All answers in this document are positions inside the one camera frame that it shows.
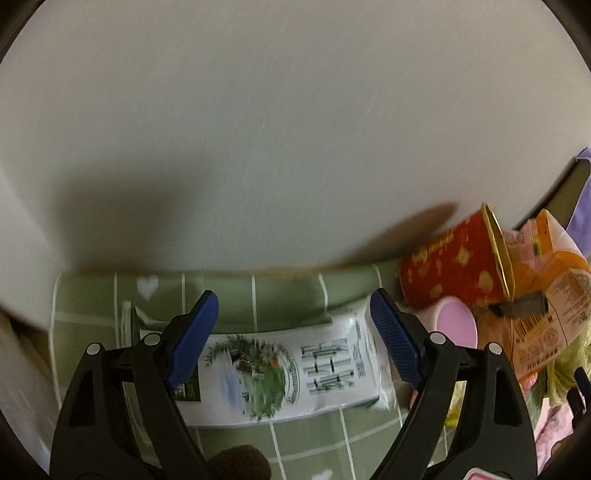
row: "red paper cup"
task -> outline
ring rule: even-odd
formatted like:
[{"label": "red paper cup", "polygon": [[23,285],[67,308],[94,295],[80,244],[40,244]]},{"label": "red paper cup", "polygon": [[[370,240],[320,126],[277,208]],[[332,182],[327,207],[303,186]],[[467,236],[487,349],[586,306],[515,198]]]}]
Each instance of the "red paper cup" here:
[{"label": "red paper cup", "polygon": [[512,301],[511,260],[490,207],[483,203],[478,212],[403,260],[400,283],[414,309],[445,296],[470,306]]}]

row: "white wall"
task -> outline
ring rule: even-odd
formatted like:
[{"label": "white wall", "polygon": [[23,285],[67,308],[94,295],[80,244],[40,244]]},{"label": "white wall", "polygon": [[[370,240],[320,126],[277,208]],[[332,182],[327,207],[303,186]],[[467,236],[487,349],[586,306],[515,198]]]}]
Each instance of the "white wall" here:
[{"label": "white wall", "polygon": [[0,303],[32,325],[49,323],[52,286],[68,262],[51,247],[0,168]]},{"label": "white wall", "polygon": [[312,266],[482,201],[514,225],[587,146],[591,76],[540,0],[48,0],[0,111],[75,267]]}]

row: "purple fabric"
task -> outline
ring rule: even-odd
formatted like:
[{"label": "purple fabric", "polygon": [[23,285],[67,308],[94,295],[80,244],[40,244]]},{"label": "purple fabric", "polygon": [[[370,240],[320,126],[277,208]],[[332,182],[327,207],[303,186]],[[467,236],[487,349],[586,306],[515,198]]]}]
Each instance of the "purple fabric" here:
[{"label": "purple fabric", "polygon": [[[591,161],[591,148],[586,148],[579,155],[577,160]],[[573,216],[570,219],[566,232],[577,244],[585,258],[591,255],[591,181],[587,179],[581,192],[581,196],[574,208]]]}]

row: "metal screw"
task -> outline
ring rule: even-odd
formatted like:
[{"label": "metal screw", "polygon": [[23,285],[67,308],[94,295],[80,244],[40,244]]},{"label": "metal screw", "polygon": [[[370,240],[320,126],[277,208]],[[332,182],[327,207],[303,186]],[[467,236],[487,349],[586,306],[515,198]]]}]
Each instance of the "metal screw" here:
[{"label": "metal screw", "polygon": [[429,335],[429,339],[436,345],[443,345],[446,342],[445,335],[443,335],[441,332],[433,332],[431,335]]},{"label": "metal screw", "polygon": [[89,355],[96,355],[100,352],[100,345],[98,343],[91,343],[88,347],[86,347],[86,353]]},{"label": "metal screw", "polygon": [[488,349],[491,351],[491,353],[494,353],[495,355],[500,355],[501,353],[503,353],[503,347],[498,343],[491,343],[488,346]]},{"label": "metal screw", "polygon": [[158,345],[160,343],[160,335],[157,333],[150,333],[144,337],[144,343],[148,346]]}]

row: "orange snack bag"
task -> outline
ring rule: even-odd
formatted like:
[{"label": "orange snack bag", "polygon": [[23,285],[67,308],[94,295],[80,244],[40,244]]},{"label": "orange snack bag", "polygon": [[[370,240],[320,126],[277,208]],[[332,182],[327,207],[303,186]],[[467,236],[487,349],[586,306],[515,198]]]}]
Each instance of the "orange snack bag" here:
[{"label": "orange snack bag", "polygon": [[474,309],[479,348],[502,345],[519,380],[539,371],[585,329],[591,316],[591,268],[547,210],[520,231],[503,232],[513,275],[515,298],[543,291],[548,313],[497,318]]}]

